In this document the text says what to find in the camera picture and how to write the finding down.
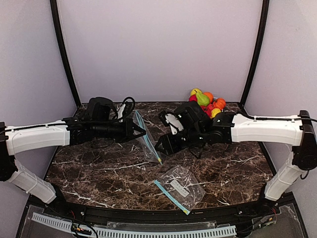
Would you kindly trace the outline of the clear zip bag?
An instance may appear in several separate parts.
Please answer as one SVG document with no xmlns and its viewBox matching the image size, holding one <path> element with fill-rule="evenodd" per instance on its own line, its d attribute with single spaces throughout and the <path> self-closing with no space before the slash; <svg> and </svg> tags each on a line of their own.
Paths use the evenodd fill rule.
<svg viewBox="0 0 317 238">
<path fill-rule="evenodd" d="M 151 162 L 158 162 L 160 165 L 162 165 L 160 152 L 157 152 L 155 149 L 156 142 L 149 132 L 144 119 L 137 110 L 134 112 L 133 122 L 146 132 L 145 135 L 137 138 L 143 149 L 145 159 Z"/>
<path fill-rule="evenodd" d="M 154 180 L 154 184 L 186 215 L 202 201 L 206 193 L 193 173 L 182 166 L 170 169 Z"/>
</svg>

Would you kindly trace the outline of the red tomato with stem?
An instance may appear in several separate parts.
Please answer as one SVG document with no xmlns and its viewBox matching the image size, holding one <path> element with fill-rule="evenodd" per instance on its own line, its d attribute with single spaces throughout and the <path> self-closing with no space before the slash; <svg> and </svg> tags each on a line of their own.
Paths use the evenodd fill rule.
<svg viewBox="0 0 317 238">
<path fill-rule="evenodd" d="M 208 104 L 207 106 L 201 105 L 202 110 L 211 118 L 212 110 L 214 109 L 212 104 Z"/>
</svg>

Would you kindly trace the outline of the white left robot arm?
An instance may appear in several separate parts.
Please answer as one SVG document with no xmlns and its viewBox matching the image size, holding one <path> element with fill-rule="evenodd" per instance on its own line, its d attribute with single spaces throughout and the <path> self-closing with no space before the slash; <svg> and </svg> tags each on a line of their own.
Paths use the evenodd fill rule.
<svg viewBox="0 0 317 238">
<path fill-rule="evenodd" d="M 137 139 L 146 131 L 135 124 L 130 114 L 135 101 L 127 97 L 117 110 L 113 101 L 104 97 L 91 98 L 80 115 L 45 124 L 5 126 L 0 124 L 0 179 L 9 182 L 45 204 L 62 205 L 65 198 L 60 189 L 30 172 L 15 158 L 24 151 L 73 146 L 95 138 L 123 143 Z"/>
</svg>

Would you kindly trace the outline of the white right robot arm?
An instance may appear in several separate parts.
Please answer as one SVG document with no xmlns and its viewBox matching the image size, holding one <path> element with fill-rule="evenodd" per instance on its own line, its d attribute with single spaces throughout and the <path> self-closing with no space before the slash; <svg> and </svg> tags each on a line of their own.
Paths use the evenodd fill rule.
<svg viewBox="0 0 317 238">
<path fill-rule="evenodd" d="M 162 111 L 159 119 L 171 129 L 155 145 L 165 155 L 217 143 L 255 141 L 291 145 L 291 155 L 264 187 L 264 199 L 268 201 L 277 201 L 300 175 L 317 166 L 317 139 L 312 118 L 305 110 L 287 117 L 220 112 L 210 118 L 197 102 L 189 101 L 172 113 Z"/>
</svg>

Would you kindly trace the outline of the yellow lemon right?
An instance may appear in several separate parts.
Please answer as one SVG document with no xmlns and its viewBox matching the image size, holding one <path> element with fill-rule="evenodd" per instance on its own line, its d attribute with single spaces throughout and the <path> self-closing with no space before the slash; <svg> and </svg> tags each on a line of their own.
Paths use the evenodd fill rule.
<svg viewBox="0 0 317 238">
<path fill-rule="evenodd" d="M 217 114 L 221 113 L 222 110 L 219 109 L 219 108 L 214 108 L 212 111 L 211 111 L 211 119 L 214 118 Z"/>
</svg>

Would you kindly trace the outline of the green pear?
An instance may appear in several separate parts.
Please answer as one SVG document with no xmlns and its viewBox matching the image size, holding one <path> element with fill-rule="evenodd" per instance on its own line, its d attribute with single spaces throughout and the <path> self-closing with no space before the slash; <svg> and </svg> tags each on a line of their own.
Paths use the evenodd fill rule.
<svg viewBox="0 0 317 238">
<path fill-rule="evenodd" d="M 197 103 L 199 106 L 208 106 L 210 104 L 210 99 L 208 96 L 201 92 L 196 93 Z"/>
</svg>

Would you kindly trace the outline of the red apple back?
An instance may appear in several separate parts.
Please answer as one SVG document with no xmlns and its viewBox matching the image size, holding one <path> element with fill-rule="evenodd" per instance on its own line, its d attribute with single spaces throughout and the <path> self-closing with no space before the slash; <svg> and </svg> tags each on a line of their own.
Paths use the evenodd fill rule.
<svg viewBox="0 0 317 238">
<path fill-rule="evenodd" d="M 191 96 L 189 97 L 188 101 L 189 101 L 189 102 L 191 102 L 191 101 L 197 102 L 198 100 L 197 100 L 196 94 L 191 95 Z"/>
</svg>

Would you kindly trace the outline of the orange fruit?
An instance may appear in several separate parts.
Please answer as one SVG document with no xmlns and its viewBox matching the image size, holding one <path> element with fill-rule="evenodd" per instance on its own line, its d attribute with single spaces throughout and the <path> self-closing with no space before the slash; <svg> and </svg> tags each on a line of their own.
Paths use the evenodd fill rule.
<svg viewBox="0 0 317 238">
<path fill-rule="evenodd" d="M 208 97 L 210 103 L 213 102 L 213 94 L 212 94 L 212 93 L 210 93 L 210 92 L 204 92 L 203 94 Z"/>
</svg>

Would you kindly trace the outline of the orange pumpkin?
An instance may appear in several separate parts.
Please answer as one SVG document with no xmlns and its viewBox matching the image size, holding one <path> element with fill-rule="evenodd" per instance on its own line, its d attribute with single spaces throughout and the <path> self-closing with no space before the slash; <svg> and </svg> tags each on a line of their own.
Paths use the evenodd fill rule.
<svg viewBox="0 0 317 238">
<path fill-rule="evenodd" d="M 223 110 L 226 106 L 226 101 L 223 98 L 217 98 L 213 103 L 214 108 Z"/>
</svg>

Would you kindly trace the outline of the yellow fruit back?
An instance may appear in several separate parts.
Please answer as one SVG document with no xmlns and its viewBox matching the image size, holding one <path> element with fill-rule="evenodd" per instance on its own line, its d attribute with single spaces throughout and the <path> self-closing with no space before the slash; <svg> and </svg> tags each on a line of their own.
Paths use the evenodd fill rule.
<svg viewBox="0 0 317 238">
<path fill-rule="evenodd" d="M 202 93 L 202 91 L 199 88 L 194 88 L 190 92 L 190 96 L 196 95 L 197 93 Z"/>
</svg>

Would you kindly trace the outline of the black front table rail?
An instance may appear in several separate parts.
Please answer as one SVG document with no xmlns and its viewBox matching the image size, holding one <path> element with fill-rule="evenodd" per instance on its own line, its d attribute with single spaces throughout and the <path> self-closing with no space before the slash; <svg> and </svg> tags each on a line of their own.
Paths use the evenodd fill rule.
<svg viewBox="0 0 317 238">
<path fill-rule="evenodd" d="M 254 201 L 225 207 L 196 209 L 186 215 L 180 210 L 123 210 L 65 202 L 63 211 L 59 211 L 56 206 L 46 205 L 44 212 L 50 215 L 71 218 L 89 225 L 106 225 L 108 222 L 170 225 L 215 221 L 219 225 L 226 223 L 238 224 L 246 228 L 251 224 L 252 219 L 279 214 L 280 209 L 277 205 L 277 203 Z"/>
</svg>

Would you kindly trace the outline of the black left frame post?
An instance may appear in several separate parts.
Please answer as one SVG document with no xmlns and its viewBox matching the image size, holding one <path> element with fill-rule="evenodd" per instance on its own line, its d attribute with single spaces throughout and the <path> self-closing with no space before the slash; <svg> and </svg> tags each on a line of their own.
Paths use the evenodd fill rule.
<svg viewBox="0 0 317 238">
<path fill-rule="evenodd" d="M 80 101 L 79 94 L 78 94 L 78 91 L 77 91 L 77 88 L 75 85 L 72 70 L 70 67 L 70 62 L 69 62 L 67 51 L 66 51 L 66 46 L 65 46 L 65 42 L 64 42 L 61 21 L 60 21 L 60 17 L 59 17 L 58 6 L 57 6 L 57 0 L 50 0 L 50 7 L 51 7 L 51 14 L 52 14 L 52 19 L 53 19 L 55 36 L 56 36 L 56 40 L 57 40 L 58 49 L 59 49 L 60 57 L 62 60 L 64 72 L 65 72 L 66 79 L 68 82 L 68 86 L 70 88 L 71 95 L 72 95 L 72 98 L 73 98 L 74 103 L 76 105 L 76 108 L 79 108 L 81 106 L 81 101 Z"/>
</svg>

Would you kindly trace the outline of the black frame post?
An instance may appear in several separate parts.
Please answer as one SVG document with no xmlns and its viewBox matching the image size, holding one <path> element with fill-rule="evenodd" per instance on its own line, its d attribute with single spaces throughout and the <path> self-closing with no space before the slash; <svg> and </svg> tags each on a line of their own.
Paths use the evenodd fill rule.
<svg viewBox="0 0 317 238">
<path fill-rule="evenodd" d="M 245 107 L 245 104 L 248 99 L 249 92 L 251 90 L 251 86 L 253 83 L 254 75 L 257 69 L 258 60 L 260 57 L 261 49 L 262 49 L 262 43 L 264 39 L 264 33 L 266 28 L 266 22 L 267 22 L 267 16 L 269 11 L 269 2 L 270 0 L 263 0 L 262 1 L 262 8 L 261 8 L 261 15 L 260 15 L 260 21 L 259 21 L 259 27 L 257 32 L 257 37 L 255 41 L 255 47 L 254 52 L 249 68 L 249 72 L 247 75 L 246 83 L 244 86 L 244 90 L 240 99 L 240 105 L 241 107 Z"/>
<path fill-rule="evenodd" d="M 72 95 L 72 98 L 73 98 L 74 103 L 76 105 L 76 108 L 79 108 L 81 106 L 81 101 L 80 101 L 79 94 L 78 94 L 78 91 L 77 91 L 77 88 L 75 85 L 72 70 L 70 67 L 70 62 L 69 62 L 67 51 L 66 51 L 66 46 L 65 46 L 65 42 L 64 42 L 61 21 L 60 21 L 60 17 L 59 17 L 58 6 L 57 6 L 57 0 L 50 0 L 50 7 L 51 7 L 51 14 L 52 14 L 52 19 L 53 19 L 55 36 L 56 36 L 56 40 L 57 40 L 58 49 L 59 49 L 60 57 L 62 60 L 64 72 L 65 72 L 66 79 L 68 82 L 68 86 L 70 88 L 71 95 Z"/>
</svg>

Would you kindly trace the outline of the black right frame post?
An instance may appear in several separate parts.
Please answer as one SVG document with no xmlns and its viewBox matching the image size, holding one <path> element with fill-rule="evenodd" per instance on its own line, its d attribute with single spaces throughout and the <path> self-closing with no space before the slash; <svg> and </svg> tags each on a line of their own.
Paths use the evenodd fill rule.
<svg viewBox="0 0 317 238">
<path fill-rule="evenodd" d="M 269 11 L 269 2 L 270 0 L 263 0 L 262 1 L 262 8 L 261 8 L 261 15 L 260 15 L 260 21 L 259 21 L 259 27 L 257 32 L 257 37 L 255 41 L 255 47 L 254 52 L 249 68 L 249 72 L 247 75 L 246 83 L 244 86 L 244 90 L 240 99 L 240 105 L 241 107 L 245 107 L 245 104 L 248 99 L 249 92 L 251 90 L 251 86 L 253 83 L 254 75 L 257 69 L 258 60 L 260 57 L 261 49 L 262 49 L 262 43 L 264 39 L 264 33 L 266 28 L 266 22 L 267 22 L 267 16 Z"/>
</svg>

